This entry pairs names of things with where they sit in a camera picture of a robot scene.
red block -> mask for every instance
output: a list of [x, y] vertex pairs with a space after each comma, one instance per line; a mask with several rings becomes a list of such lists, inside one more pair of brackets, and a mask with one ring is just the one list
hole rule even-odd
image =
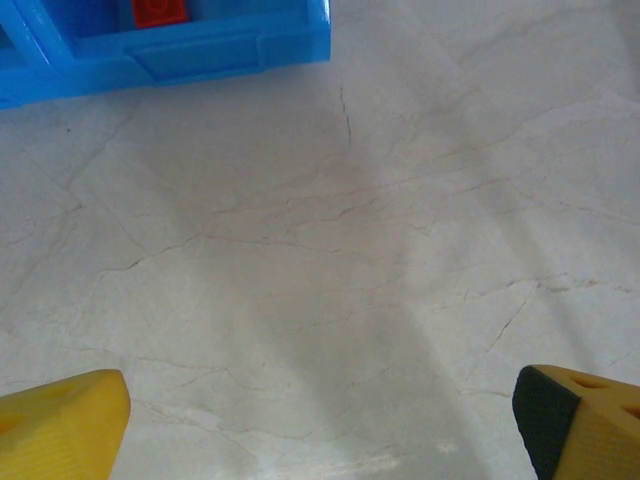
[[136, 27], [149, 28], [189, 21], [186, 0], [133, 0]]

blue plastic container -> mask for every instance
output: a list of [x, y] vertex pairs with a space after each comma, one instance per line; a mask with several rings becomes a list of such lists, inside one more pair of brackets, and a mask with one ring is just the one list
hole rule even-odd
[[131, 0], [0, 0], [0, 108], [328, 60], [329, 0], [187, 0], [137, 29]]

